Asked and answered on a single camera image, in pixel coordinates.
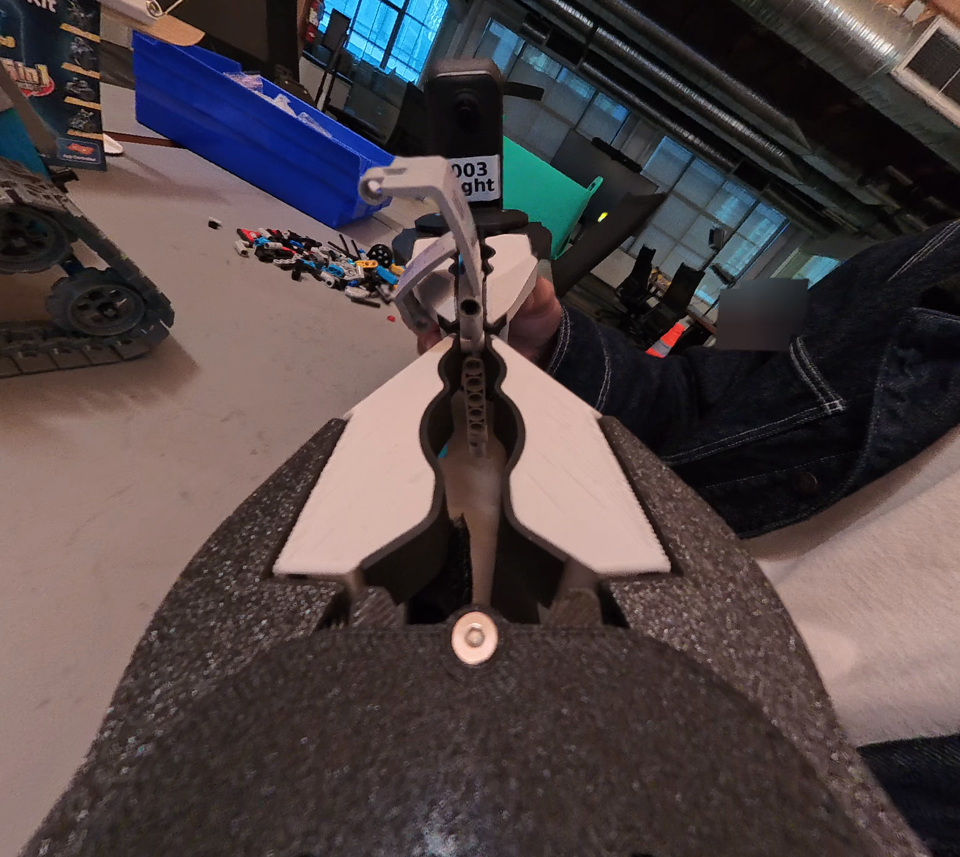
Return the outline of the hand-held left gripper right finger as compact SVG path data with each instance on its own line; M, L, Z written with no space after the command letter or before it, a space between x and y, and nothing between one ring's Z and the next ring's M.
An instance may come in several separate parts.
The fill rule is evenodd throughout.
M667 573L666 550L599 425L599 413L507 344L500 393L518 413L508 470L513 526L596 576Z

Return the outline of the person's right hand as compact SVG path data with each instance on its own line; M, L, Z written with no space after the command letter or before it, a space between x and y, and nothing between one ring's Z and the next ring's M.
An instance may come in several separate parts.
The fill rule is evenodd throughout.
M534 287L512 317L507 341L517 353L543 367L549 361L565 309L553 283L536 276Z

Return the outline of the pile of small building pieces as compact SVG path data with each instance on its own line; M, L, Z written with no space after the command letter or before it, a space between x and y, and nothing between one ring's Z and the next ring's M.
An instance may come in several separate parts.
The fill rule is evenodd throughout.
M370 248L340 236L339 242L321 242L293 231L273 228L237 228L234 250L246 259L281 270L292 281L318 281L354 304L371 308L394 303L405 267L385 243Z

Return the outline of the grey curved arm piece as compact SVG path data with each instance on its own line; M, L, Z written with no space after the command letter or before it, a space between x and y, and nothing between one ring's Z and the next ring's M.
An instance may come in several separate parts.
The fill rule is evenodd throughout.
M466 295L482 301L482 254L474 216L446 158L397 156L390 167L366 170L360 177L358 194L369 205L391 197L436 203L462 258Z

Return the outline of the small robot kit box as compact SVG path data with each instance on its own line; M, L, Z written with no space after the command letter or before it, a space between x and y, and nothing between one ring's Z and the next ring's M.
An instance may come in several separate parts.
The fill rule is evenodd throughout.
M48 162L106 168L96 0L1 0L1 59L54 132Z

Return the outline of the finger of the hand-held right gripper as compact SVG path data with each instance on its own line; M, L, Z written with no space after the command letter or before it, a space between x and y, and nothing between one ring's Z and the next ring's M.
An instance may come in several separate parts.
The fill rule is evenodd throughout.
M487 238L486 332L500 335L533 291L538 259L529 238Z
M416 335L436 323L437 308L452 294L448 272L452 260L452 239L419 239L414 254L394 289L393 305Z

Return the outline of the person's right forearm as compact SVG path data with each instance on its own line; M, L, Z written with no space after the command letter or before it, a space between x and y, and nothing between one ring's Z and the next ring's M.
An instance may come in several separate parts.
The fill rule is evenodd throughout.
M650 357L563 310L546 371L618 419L742 539L795 525L959 420L959 224L878 243L809 292L783 352Z

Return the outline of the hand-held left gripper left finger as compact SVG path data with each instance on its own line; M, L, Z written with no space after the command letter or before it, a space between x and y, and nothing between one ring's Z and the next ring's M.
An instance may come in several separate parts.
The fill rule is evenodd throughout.
M443 391L444 339L346 415L342 434L274 563L280 576L343 579L374 564L423 525L436 473L421 426Z

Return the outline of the clear plastic bags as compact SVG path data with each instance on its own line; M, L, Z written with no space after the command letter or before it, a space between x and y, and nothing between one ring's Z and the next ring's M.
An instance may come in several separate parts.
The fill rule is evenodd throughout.
M259 74L242 70L227 70L222 72L222 76L239 86L243 86L247 91L258 95L264 101L273 105L278 110L283 111L288 116L297 119L309 129L317 131L320 135L354 150L355 153L366 158L366 160L372 161L371 166L388 165L394 160L394 156L385 151L381 146L361 136L337 120L330 118L328 115L308 105L303 100L288 93L274 83L271 83Z

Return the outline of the orange traffic cone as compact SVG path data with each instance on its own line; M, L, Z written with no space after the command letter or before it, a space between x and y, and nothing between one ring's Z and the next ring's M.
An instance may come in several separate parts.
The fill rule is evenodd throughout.
M645 353L655 358L666 358L677 346L678 341L686 333L689 325L690 321L688 316L681 318L674 323L669 330L664 332Z

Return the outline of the blue plastic bin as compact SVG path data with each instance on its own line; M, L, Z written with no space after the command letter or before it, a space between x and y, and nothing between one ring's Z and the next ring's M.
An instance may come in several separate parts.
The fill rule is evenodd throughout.
M372 166L353 149L222 76L240 65L135 32L138 122L332 228L386 206L358 195Z

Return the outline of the blue tracked toy robot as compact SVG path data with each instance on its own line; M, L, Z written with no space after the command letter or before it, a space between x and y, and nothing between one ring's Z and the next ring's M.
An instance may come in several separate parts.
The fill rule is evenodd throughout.
M1 376L118 364L165 340L174 310L156 285L75 204L51 128L6 70L2 78L1 273L60 268L48 321L1 324Z

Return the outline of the person's white shirt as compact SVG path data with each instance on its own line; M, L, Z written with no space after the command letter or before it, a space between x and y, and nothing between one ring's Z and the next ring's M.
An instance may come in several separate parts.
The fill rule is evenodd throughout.
M958 493L750 541L858 746L959 727Z

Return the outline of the grey desk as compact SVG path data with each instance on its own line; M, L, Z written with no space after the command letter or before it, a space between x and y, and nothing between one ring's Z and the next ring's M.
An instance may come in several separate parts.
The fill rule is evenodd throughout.
M267 574L324 419L405 364L398 322L247 273L208 216L304 221L186 150L74 186L181 300L186 347L13 382L2 468L2 851L33 855L853 855L826 696L760 571L625 434L694 550L588 624L347 616Z

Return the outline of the teal plastic tub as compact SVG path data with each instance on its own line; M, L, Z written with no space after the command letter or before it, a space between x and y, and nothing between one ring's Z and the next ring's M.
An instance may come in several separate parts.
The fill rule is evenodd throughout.
M548 229L550 256L558 258L603 177L584 187L509 138L503 140L502 172L504 208L525 212Z

